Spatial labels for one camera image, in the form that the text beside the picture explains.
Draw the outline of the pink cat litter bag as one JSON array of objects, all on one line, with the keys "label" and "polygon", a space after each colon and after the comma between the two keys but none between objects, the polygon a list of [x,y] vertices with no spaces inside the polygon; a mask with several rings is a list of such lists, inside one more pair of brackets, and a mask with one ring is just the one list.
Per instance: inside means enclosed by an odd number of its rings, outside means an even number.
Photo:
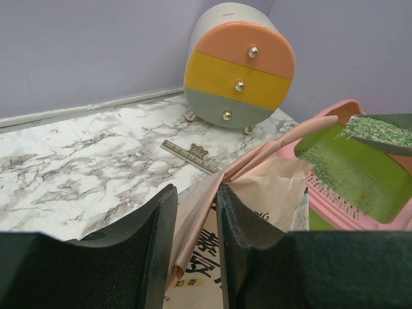
[{"label": "pink cat litter bag", "polygon": [[218,186],[227,184],[252,211],[252,218],[283,232],[309,229],[305,176],[312,165],[276,154],[320,128],[307,120],[277,140],[265,142],[223,171],[179,194],[169,282],[164,308],[223,308],[216,211]]}]

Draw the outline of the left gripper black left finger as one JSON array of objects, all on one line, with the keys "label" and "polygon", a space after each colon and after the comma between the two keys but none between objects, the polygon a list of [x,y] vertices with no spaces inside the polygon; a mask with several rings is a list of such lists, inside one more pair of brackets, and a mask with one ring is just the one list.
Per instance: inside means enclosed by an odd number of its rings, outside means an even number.
[{"label": "left gripper black left finger", "polygon": [[178,206],[168,185],[84,238],[1,234],[2,308],[161,308]]}]

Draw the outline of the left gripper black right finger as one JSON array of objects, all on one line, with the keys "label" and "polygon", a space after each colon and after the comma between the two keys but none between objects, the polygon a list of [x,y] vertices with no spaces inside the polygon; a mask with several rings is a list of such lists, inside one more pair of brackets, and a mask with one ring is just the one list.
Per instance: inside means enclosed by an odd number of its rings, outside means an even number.
[{"label": "left gripper black right finger", "polygon": [[410,308],[411,233],[282,232],[217,191],[225,308]]}]

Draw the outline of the metal bag sealing clip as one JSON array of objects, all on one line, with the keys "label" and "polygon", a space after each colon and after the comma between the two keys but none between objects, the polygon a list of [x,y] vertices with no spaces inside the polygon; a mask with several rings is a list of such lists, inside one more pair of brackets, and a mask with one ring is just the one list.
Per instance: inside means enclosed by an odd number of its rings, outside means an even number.
[{"label": "metal bag sealing clip", "polygon": [[202,146],[191,144],[190,149],[185,150],[169,140],[164,140],[161,147],[207,174],[220,172],[220,169],[205,160],[209,152]]}]

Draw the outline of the grey metal litter scoop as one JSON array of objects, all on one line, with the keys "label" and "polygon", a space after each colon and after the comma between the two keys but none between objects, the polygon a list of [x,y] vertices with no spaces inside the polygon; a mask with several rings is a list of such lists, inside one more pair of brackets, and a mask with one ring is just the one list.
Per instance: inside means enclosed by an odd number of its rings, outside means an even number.
[{"label": "grey metal litter scoop", "polygon": [[353,115],[341,135],[388,155],[411,157],[411,113]]}]

